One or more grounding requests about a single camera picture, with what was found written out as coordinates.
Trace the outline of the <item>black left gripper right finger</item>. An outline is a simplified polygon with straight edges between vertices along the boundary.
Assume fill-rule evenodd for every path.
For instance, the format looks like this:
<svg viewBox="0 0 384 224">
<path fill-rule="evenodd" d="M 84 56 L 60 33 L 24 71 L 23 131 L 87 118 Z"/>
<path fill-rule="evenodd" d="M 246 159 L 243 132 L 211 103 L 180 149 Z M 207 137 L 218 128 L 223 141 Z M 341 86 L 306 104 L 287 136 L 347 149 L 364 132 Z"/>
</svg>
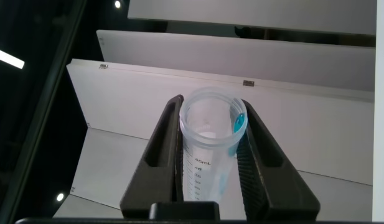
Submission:
<svg viewBox="0 0 384 224">
<path fill-rule="evenodd" d="M 249 102 L 237 149 L 246 219 L 316 221 L 321 205 Z"/>
</svg>

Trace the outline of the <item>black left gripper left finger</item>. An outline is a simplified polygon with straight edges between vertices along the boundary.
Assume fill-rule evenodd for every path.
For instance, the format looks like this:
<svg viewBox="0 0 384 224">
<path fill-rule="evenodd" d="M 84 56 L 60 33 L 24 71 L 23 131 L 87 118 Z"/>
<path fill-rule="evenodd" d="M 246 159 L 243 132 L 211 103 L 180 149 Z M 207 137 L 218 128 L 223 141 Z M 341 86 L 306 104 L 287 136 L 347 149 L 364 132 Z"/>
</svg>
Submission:
<svg viewBox="0 0 384 224">
<path fill-rule="evenodd" d="M 119 206 L 125 218 L 147 218 L 155 203 L 183 202 L 182 95 L 171 98 L 159 118 Z"/>
</svg>

